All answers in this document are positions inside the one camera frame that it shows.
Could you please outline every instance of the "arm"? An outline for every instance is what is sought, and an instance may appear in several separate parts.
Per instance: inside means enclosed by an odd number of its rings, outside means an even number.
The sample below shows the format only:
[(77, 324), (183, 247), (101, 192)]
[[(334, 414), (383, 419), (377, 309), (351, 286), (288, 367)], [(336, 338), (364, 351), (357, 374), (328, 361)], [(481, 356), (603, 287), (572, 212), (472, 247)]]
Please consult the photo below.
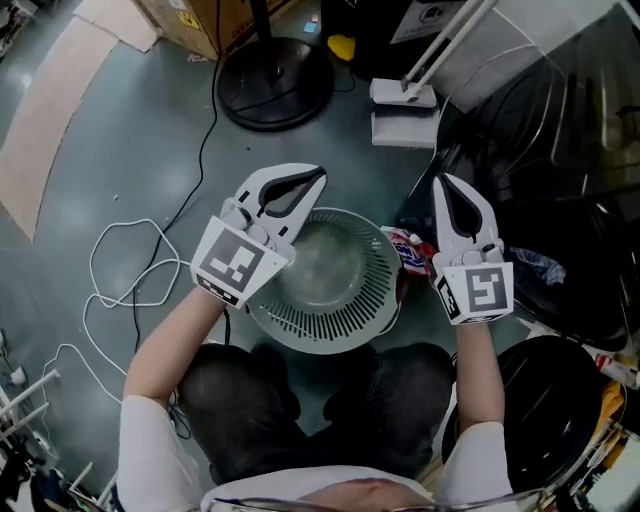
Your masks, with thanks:
[(124, 396), (143, 396), (166, 408), (225, 306), (210, 293), (194, 288), (142, 344), (129, 367)]
[(489, 326), (456, 327), (460, 433), (477, 423), (504, 421), (504, 386)]

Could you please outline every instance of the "yellow object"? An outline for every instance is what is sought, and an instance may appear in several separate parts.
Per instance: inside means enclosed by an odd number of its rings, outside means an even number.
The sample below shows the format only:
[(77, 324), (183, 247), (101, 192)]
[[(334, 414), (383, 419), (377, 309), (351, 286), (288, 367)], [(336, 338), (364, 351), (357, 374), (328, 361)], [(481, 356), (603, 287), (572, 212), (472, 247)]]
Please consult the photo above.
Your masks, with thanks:
[(604, 422), (607, 421), (624, 403), (624, 397), (620, 383), (612, 380), (602, 388), (602, 409), (600, 409), (600, 418), (598, 425), (594, 431), (594, 437), (597, 436), (602, 429)]
[(356, 38), (346, 37), (342, 34), (334, 34), (329, 36), (327, 41), (329, 49), (335, 53), (336, 57), (346, 62), (353, 60), (353, 56), (356, 53)]
[(189, 28), (195, 28), (196, 30), (201, 30), (200, 23), (198, 23), (198, 19), (190, 12), (176, 11), (176, 14), (178, 18), (180, 18), (180, 21), (184, 26)]

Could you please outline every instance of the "floor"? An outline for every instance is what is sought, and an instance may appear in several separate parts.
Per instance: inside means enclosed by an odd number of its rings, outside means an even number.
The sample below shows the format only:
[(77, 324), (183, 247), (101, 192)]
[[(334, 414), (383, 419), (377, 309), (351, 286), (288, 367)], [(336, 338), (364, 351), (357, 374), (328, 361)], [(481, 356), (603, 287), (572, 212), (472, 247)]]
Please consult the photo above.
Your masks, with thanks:
[[(33, 73), (76, 2), (60, 0), (56, 16), (38, 25), (42, 32), (25, 30), (0, 65), (0, 137), (20, 96), (19, 88), (12, 90), (12, 77)], [(302, 37), (304, 22), (317, 11), (318, 3), (303, 4), (275, 31)], [(212, 66), (191, 64), (188, 56), (188, 51), (167, 41), (160, 41), (146, 55), (118, 44), (65, 135), (33, 245), (7, 213), (0, 212), (0, 328), (11, 362), (23, 365), (31, 380), (41, 375), (60, 343), (71, 343), (105, 386), (121, 393), (122, 375), (99, 356), (82, 328), (83, 305), (92, 293), (89, 254), (112, 222), (140, 218), (165, 222), (196, 182), (197, 151), (212, 120)], [(336, 88), (345, 88), (347, 70), (336, 64), (336, 71)], [(5, 91), (9, 91), (9, 107)], [(369, 116), (368, 84), (357, 81), (353, 92), (335, 94), (313, 122), (290, 132), (250, 133), (221, 117), (204, 152), (204, 184), (169, 233), (182, 258), (190, 258), (210, 216), (252, 171), (283, 162), (310, 162), (327, 170), (329, 183), (320, 205), (349, 209), (379, 225), (391, 222), (431, 153), (372, 147)], [(152, 229), (137, 227), (114, 231), (104, 239), (94, 262), (103, 293), (115, 296), (126, 290), (146, 265), (155, 237)], [(165, 254), (163, 248), (160, 257)], [(149, 276), (141, 300), (163, 295), (170, 274), (164, 268)], [(191, 286), (188, 273), (182, 271), (166, 305), (140, 312), (143, 337)], [(429, 341), (453, 352), (453, 331), (437, 297), (426, 285), (418, 288), (422, 291), (407, 298), (396, 327), (372, 342), (376, 349)], [(96, 342), (126, 368), (135, 336), (131, 310), (107, 310), (94, 302), (88, 324)], [(266, 338), (244, 313), (233, 310), (231, 325), (232, 343), (243, 348)], [(515, 318), (496, 322), (492, 328), (498, 350), (526, 335)], [(210, 337), (223, 338), (222, 322)], [(308, 356), (271, 342), (284, 354), (291, 385), (301, 398), (302, 428), (319, 429), (324, 421), (322, 403), (341, 379), (328, 381), (326, 375), (336, 367), (345, 375), (348, 366), (341, 366), (344, 359), (340, 357)], [(61, 456), (59, 466), (72, 478), (94, 461), (87, 484), (97, 492), (117, 466), (118, 405), (91, 379), (77, 354), (63, 352), (55, 367), (62, 377), (48, 386), (52, 407), (47, 422)], [(208, 485), (206, 461), (193, 441), (186, 444)]]

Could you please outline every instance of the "white pole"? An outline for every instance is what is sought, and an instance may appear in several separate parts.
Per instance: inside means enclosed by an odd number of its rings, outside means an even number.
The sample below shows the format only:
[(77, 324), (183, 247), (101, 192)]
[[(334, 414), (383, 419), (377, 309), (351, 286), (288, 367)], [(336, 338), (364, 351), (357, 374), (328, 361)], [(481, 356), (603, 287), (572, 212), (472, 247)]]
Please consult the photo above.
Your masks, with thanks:
[(29, 395), (31, 395), (38, 388), (40, 388), (41, 386), (44, 386), (51, 379), (54, 379), (54, 378), (57, 378), (57, 377), (60, 377), (60, 374), (58, 373), (58, 370), (51, 370), (44, 377), (42, 377), (40, 380), (38, 380), (38, 381), (34, 382), (33, 384), (31, 384), (31, 386), (29, 386), (22, 393), (20, 393), (17, 397), (15, 397), (13, 400), (11, 400), (11, 402), (9, 402), (5, 407), (0, 409), (0, 418), (2, 418), (5, 414), (7, 414), (15, 406), (17, 406), (17, 405), (21, 404), (22, 402), (24, 402), (29, 397)]
[(117, 478), (118, 478), (118, 472), (116, 471), (115, 475), (113, 475), (111, 477), (111, 480), (109, 480), (109, 483), (104, 488), (104, 491), (102, 491), (102, 494), (98, 498), (98, 501), (96, 501), (96, 503), (97, 503), (97, 505), (99, 507), (103, 507), (104, 508), (104, 505), (109, 500), (109, 495), (111, 494), (111, 489), (113, 489), (113, 486), (116, 485), (116, 479)]
[(38, 414), (40, 414), (41, 412), (46, 411), (48, 409), (48, 407), (49, 407), (49, 402), (41, 405), (40, 407), (35, 409), (32, 413), (27, 414), (24, 418), (22, 418), (18, 423), (13, 425), (11, 428), (8, 428), (4, 432), (0, 433), (0, 441), (4, 441), (7, 437), (9, 437), (11, 434), (13, 434), (16, 430), (21, 429), (22, 427), (24, 427), (27, 423), (29, 423)]
[(417, 98), (420, 93), (420, 89), (424, 87), (424, 85), (431, 79), (431, 77), (438, 71), (438, 68), (442, 65), (442, 63), (449, 58), (449, 56), (454, 52), (454, 50), (460, 46), (460, 43), (464, 41), (464, 39), (469, 35), (469, 33), (475, 28), (478, 22), (493, 8), (493, 6), (498, 2), (498, 0), (484, 0), (483, 4), (478, 8), (476, 12), (474, 12), (469, 21), (467, 21), (464, 26), (460, 29), (455, 37), (449, 43), (443, 52), (439, 55), (436, 61), (431, 65), (431, 67), (427, 70), (424, 76), (420, 79), (420, 81), (412, 87), (411, 96)]
[(414, 64), (405, 77), (403, 78), (403, 82), (408, 84), (411, 79), (416, 75), (418, 71), (424, 66), (425, 62), (427, 62), (431, 56), (436, 52), (438, 48), (442, 45), (444, 40), (453, 32), (456, 26), (462, 21), (462, 19), (469, 14), (476, 6), (482, 2), (482, 0), (467, 0), (465, 4), (460, 8), (460, 10), (455, 14), (451, 21), (447, 23), (447, 26), (442, 29), (442, 31), (438, 34), (438, 37), (429, 45), (429, 48), (422, 54), (422, 57)]
[(78, 478), (76, 478), (73, 483), (71, 484), (71, 486), (69, 487), (70, 491), (75, 491), (76, 488), (82, 483), (82, 481), (84, 480), (84, 477), (87, 476), (89, 474), (89, 471), (91, 471), (93, 469), (93, 462), (89, 462), (89, 464), (87, 464), (87, 467), (84, 468), (82, 470), (82, 473), (80, 473), (78, 475)]

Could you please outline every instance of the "lap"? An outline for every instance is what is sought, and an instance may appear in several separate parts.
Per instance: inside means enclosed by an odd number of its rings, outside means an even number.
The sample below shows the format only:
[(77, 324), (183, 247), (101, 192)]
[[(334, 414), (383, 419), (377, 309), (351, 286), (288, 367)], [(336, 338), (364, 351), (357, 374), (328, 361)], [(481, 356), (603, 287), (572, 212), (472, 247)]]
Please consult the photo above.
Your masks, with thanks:
[(331, 426), (309, 440), (295, 422), (286, 377), (279, 381), (238, 347), (212, 344), (181, 383), (180, 406), (217, 483), (330, 464), (415, 477), (431, 458), (454, 378), (449, 356), (434, 345), (373, 353), (327, 402)]

